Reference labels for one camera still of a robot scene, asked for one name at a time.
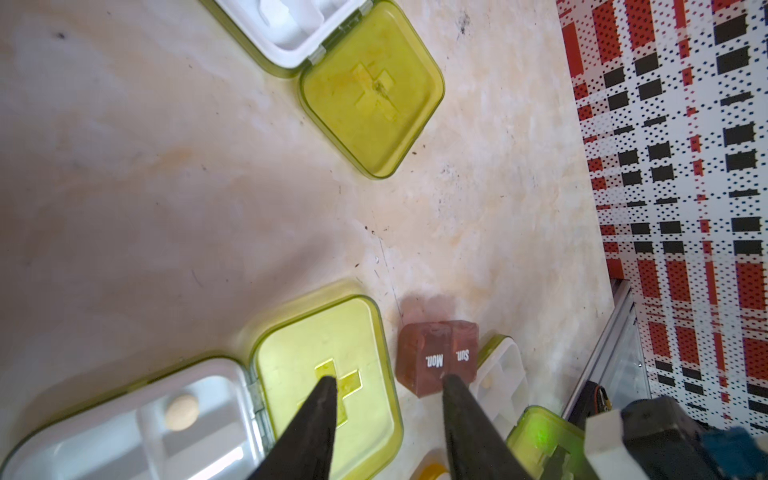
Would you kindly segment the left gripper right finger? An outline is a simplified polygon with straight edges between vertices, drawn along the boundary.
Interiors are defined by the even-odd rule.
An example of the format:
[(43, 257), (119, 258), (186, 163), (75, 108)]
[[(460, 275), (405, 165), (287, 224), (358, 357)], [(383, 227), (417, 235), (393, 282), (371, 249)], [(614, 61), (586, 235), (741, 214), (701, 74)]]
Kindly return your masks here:
[(443, 378), (442, 405), (452, 479), (531, 479), (459, 376)]

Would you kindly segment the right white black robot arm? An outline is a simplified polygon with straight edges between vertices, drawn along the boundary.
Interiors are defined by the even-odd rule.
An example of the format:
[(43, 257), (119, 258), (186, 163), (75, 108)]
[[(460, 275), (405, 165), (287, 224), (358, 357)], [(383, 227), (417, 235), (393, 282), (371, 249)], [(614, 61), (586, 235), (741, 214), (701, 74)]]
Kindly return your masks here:
[(742, 427), (699, 422), (669, 396), (611, 409), (589, 382), (567, 421), (584, 434), (581, 448), (594, 479), (765, 479), (767, 437)]

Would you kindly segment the green pillbox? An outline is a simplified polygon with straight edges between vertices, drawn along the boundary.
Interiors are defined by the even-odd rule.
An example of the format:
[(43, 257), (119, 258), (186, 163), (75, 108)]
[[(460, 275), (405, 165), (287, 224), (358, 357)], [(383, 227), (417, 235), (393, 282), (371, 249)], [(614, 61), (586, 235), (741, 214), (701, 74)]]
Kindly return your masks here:
[(373, 180), (400, 167), (445, 95), (442, 72), (393, 1), (207, 1), (262, 69), (298, 80), (307, 116)]
[(479, 351), (470, 391), (513, 456), (533, 479), (594, 479), (584, 455), (584, 431), (532, 405), (521, 353), (495, 335)]
[(330, 475), (369, 479), (403, 424), (380, 311), (353, 295), (268, 328), (241, 363), (211, 357), (23, 440), (5, 479), (243, 479), (323, 377), (338, 386)]

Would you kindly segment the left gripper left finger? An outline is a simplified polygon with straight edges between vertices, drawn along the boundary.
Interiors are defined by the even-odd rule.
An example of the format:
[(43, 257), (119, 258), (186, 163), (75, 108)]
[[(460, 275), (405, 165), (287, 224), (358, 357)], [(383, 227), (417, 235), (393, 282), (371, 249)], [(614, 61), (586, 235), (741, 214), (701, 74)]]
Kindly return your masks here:
[(323, 376), (248, 479), (329, 479), (337, 403), (337, 380)]

